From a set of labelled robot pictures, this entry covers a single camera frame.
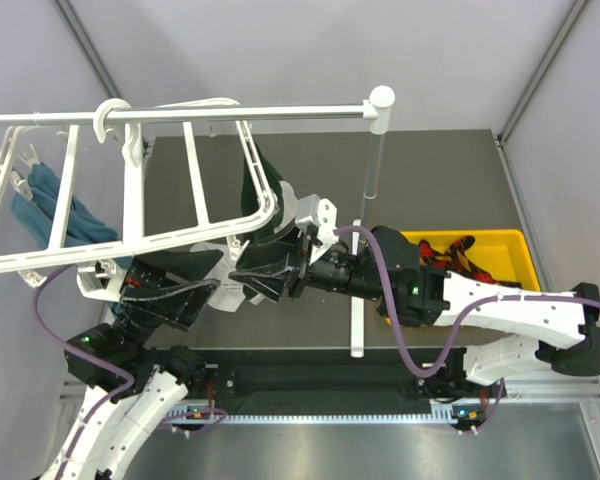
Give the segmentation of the white plastic clip hanger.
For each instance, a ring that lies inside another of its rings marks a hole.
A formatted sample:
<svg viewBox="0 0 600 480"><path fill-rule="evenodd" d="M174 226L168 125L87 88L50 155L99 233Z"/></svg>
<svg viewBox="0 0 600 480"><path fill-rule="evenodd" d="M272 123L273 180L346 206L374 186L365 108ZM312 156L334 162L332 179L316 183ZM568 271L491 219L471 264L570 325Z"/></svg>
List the white plastic clip hanger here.
<svg viewBox="0 0 600 480"><path fill-rule="evenodd" d="M52 217L49 244L47 248L38 252L1 255L0 273L27 273L46 267L130 257L223 237L229 238L262 228L274 216L275 197L266 179L249 123L252 120L283 120L294 117L363 118L369 121L371 127L386 127L390 113L388 109L374 104L369 99L363 100L359 105L334 107L244 107L231 99L212 98L145 110L133 109L121 99L109 99L93 112L0 114L0 125L7 128L0 147L0 206L11 179L13 156L20 134L40 127L65 127L68 130L64 167ZM258 201L258 208L254 213L222 222L209 220L192 127L193 123L202 121L235 122L245 164ZM198 224L192 228L147 235L144 224L145 161L142 126L145 123L176 122L181 123L184 132ZM81 130L91 127L97 140L105 142L107 127L117 124L125 127L125 137L120 147L125 162L122 237L112 242L67 247L64 241L70 218Z"/></svg>

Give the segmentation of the red black argyle sock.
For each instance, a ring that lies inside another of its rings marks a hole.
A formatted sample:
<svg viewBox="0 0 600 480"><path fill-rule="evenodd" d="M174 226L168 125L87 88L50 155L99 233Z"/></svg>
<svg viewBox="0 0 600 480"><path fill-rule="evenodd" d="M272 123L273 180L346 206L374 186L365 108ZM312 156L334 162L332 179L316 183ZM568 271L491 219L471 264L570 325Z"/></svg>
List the red black argyle sock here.
<svg viewBox="0 0 600 480"><path fill-rule="evenodd" d="M477 282L520 288L521 284L519 282L497 279L489 271L479 267L469 259L467 252L474 246L475 242L474 236L466 235L451 243L443 255L446 262L445 268Z"/></svg>

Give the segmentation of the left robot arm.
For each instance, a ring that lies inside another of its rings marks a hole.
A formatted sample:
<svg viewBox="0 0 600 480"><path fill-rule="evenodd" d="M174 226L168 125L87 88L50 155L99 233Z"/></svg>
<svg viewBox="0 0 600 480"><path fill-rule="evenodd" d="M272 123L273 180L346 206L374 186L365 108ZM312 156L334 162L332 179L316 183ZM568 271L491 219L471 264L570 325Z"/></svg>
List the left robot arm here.
<svg viewBox="0 0 600 480"><path fill-rule="evenodd" d="M220 286L210 273L219 250L159 251L122 265L112 260L78 265L87 295L111 303L113 320L69 340L57 335L68 372L85 387L83 403L45 479L121 479L149 436L172 422L186 397L204 401L200 418L215 421L212 375L192 349L147 347L163 325L187 331Z"/></svg>

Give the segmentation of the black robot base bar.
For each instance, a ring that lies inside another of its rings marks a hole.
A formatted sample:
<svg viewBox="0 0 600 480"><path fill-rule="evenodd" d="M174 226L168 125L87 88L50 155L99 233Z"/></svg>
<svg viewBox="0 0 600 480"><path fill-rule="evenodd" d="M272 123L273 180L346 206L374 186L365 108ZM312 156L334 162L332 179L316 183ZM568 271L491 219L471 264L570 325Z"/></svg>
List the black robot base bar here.
<svg viewBox="0 0 600 480"><path fill-rule="evenodd" d="M433 400L492 399L495 385L470 383L452 349L433 377L421 379L394 348L354 358L344 348L206 349L203 380L187 399L231 415L318 416L420 414Z"/></svg>

